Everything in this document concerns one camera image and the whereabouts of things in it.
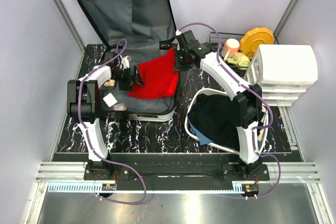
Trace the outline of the white black space suitcase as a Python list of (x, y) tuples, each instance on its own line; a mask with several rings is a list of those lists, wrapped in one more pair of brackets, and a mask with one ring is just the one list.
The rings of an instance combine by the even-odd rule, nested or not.
[[(106, 47), (102, 60), (111, 58), (117, 43), (124, 38), (124, 55), (134, 67), (167, 53), (176, 25), (169, 0), (77, 0), (86, 18)], [(142, 99), (129, 96), (132, 87), (117, 83), (102, 86), (102, 97), (112, 94), (125, 111), (115, 111), (102, 102), (102, 116), (111, 119), (165, 122), (174, 114), (177, 92), (171, 97)]]

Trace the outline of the red garment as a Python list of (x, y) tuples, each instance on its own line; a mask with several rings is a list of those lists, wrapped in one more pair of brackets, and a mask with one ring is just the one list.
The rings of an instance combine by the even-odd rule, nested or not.
[(174, 71), (175, 51), (138, 65), (144, 86), (134, 84), (128, 96), (152, 100), (173, 97), (177, 88), (179, 73)]

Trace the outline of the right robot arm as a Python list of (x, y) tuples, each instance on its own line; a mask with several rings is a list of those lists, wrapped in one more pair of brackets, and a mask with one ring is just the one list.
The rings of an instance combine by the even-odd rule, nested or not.
[(230, 98), (229, 116), (237, 129), (239, 139), (239, 164), (237, 171), (244, 180), (256, 176), (262, 166), (257, 143), (257, 127), (262, 112), (261, 87), (251, 85), (236, 74), (220, 57), (217, 49), (200, 43), (191, 30), (177, 30), (175, 37), (178, 70), (183, 65), (194, 64), (210, 75)]

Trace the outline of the light blue shirt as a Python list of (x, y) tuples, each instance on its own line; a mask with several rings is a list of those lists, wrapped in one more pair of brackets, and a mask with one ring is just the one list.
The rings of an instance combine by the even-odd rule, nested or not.
[(190, 127), (190, 132), (192, 135), (196, 136), (197, 140), (200, 143), (200, 146), (202, 145), (208, 145), (210, 143), (213, 143), (207, 136), (205, 136), (203, 133), (201, 133), (197, 128), (195, 128), (190, 122), (188, 123)]

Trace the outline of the white barcode box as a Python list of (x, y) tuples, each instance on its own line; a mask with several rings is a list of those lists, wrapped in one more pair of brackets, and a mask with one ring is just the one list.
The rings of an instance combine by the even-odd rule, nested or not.
[(109, 108), (113, 107), (118, 103), (117, 99), (113, 96), (112, 93), (108, 93), (107, 95), (105, 95), (103, 97), (103, 101)]

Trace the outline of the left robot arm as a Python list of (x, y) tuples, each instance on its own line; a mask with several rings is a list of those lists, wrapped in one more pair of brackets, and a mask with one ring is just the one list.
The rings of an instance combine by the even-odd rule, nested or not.
[(69, 80), (67, 83), (67, 114), (77, 123), (88, 148), (88, 162), (85, 166), (84, 180), (108, 180), (117, 178), (115, 166), (141, 175), (133, 167), (109, 160), (109, 151), (104, 143), (100, 117), (102, 114), (100, 88), (111, 79), (119, 66), (114, 62), (121, 56), (118, 53), (112, 59), (95, 66), (84, 77)]

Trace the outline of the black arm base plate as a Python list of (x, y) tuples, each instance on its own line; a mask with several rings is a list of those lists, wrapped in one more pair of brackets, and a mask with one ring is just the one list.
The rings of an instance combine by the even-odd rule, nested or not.
[(109, 154), (115, 163), (129, 165), (143, 177), (207, 176), (224, 181), (266, 182), (270, 180), (265, 163), (247, 166), (235, 154)]

